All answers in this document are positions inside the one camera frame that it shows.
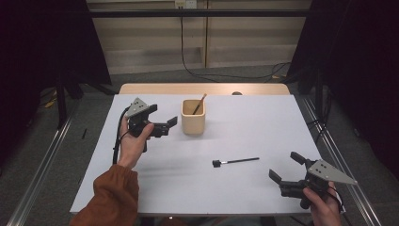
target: cable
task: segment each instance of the cable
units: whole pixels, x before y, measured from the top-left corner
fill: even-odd
[[[54,92],[54,91],[56,91],[56,88],[53,88],[53,89],[51,89],[50,91],[47,91],[46,93],[42,94],[42,95],[40,96],[40,98],[43,98],[43,97],[47,96],[48,94],[50,94],[50,93],[52,93],[52,92]]]
[[[350,220],[349,220],[348,216],[346,215],[346,213],[343,213],[343,218],[346,220],[346,223],[347,223],[349,226],[352,226],[352,223],[350,222]]]
[[[331,193],[327,192],[328,196],[331,197],[335,202],[337,202],[337,204],[338,204],[338,211],[339,211],[340,213],[343,212],[343,197],[341,196],[340,192],[338,192],[338,190],[335,189],[334,187],[330,186],[329,188],[333,189],[333,190],[338,194],[338,196],[340,197],[340,200],[341,200],[341,201],[339,201],[339,200],[337,199],[337,197],[335,197],[335,196],[332,195]]]
[[[324,108],[324,111],[323,111],[323,115],[320,116],[320,117],[322,117],[322,120],[323,120],[324,123],[323,123],[322,129],[320,130],[320,132],[318,133],[316,139],[314,140],[314,143],[316,143],[316,144],[317,144],[320,136],[322,135],[322,133],[325,132],[325,130],[327,128],[328,116],[329,116],[329,113],[331,111],[331,105],[332,105],[332,95],[331,95],[331,92],[330,92],[329,89],[327,91],[327,97],[326,97],[325,102],[326,102],[326,105],[325,105],[325,108]]]
[[[185,65],[185,60],[184,60],[184,35],[183,35],[183,17],[180,18],[180,25],[181,25],[181,52],[182,52],[182,62],[184,65],[185,70],[190,73],[191,75],[201,78],[201,79],[205,79],[211,82],[216,82],[218,83],[218,81],[211,79],[211,78],[206,78],[203,76],[219,76],[219,77],[230,77],[230,78],[245,78],[245,79],[260,79],[260,78],[268,78],[268,80],[264,81],[265,83],[269,82],[272,79],[272,76],[277,73],[278,71],[280,71],[284,66],[291,64],[291,62],[284,62],[284,63],[278,63],[276,65],[273,66],[272,72],[270,74],[267,75],[262,75],[262,76],[256,76],[256,77],[247,77],[247,76],[240,76],[240,75],[229,75],[229,74],[219,74],[219,73],[193,73],[190,70],[188,70],[188,68]]]
[[[293,216],[290,216],[291,219],[293,219],[296,223],[303,225],[303,226],[308,226],[304,222],[300,221],[298,218],[294,218]]]
[[[129,106],[126,107],[122,114],[120,115],[120,122],[118,123],[118,131],[117,131],[117,139],[115,140],[115,147],[114,147],[114,156],[112,158],[112,164],[117,164],[118,162],[118,152],[120,151],[120,141],[122,140],[122,138],[129,132],[126,132],[125,134],[123,134],[120,137],[120,126],[122,124],[122,120],[123,120],[123,116],[125,115],[125,113],[129,110]]]

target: white table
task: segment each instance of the white table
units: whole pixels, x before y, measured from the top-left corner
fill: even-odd
[[[281,197],[268,178],[269,169],[283,180],[304,178],[305,168],[290,158],[297,152],[319,159],[309,130],[291,95],[230,96],[209,94],[206,128],[202,136],[182,132],[182,100],[201,95],[117,95],[94,151],[71,212],[86,206],[93,195],[93,180],[112,162],[115,134],[121,111],[135,97],[149,105],[153,122],[174,116],[179,122],[169,135],[148,141],[136,168],[139,209],[142,216],[275,216],[308,213],[299,199]],[[212,160],[260,157],[260,160],[213,168]]]

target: table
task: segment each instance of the table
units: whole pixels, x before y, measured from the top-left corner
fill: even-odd
[[[231,96],[234,91],[250,95]],[[282,84],[124,85],[123,94],[114,98],[71,212],[87,204],[93,195],[92,181],[110,166],[109,150],[115,142],[120,110],[136,97],[128,93],[139,94],[148,105],[157,103],[157,112],[162,114],[155,112],[150,120],[163,122],[180,113],[183,99],[200,98],[204,92],[208,93],[207,122],[202,136],[184,135],[178,123],[167,137],[148,142],[148,151],[135,168],[141,216],[309,213],[300,208],[300,200],[281,197],[278,185],[268,178],[270,168],[282,172],[286,180],[303,179],[306,171],[290,158],[292,151],[310,159],[321,158],[294,96],[287,95]],[[260,160],[220,169],[212,166],[215,159],[247,157]]]
[[[143,83],[125,84],[120,94],[216,94],[231,95],[239,91],[243,95],[289,95],[284,84],[260,83]]]

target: human hand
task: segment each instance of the human hand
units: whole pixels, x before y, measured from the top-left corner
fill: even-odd
[[[334,189],[329,188],[328,193],[336,197]],[[337,202],[328,195],[322,200],[314,191],[305,187],[303,193],[311,201],[311,217],[314,226],[341,226],[340,213]]]
[[[134,137],[128,132],[127,118],[123,117],[120,124],[120,160],[118,165],[132,169],[144,150],[144,144],[151,134],[153,124],[146,125],[140,136]]]

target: brown sleeve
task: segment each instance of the brown sleeve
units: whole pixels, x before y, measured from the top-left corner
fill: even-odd
[[[137,217],[137,202],[137,172],[113,165],[94,181],[94,197],[70,225],[132,226]]]

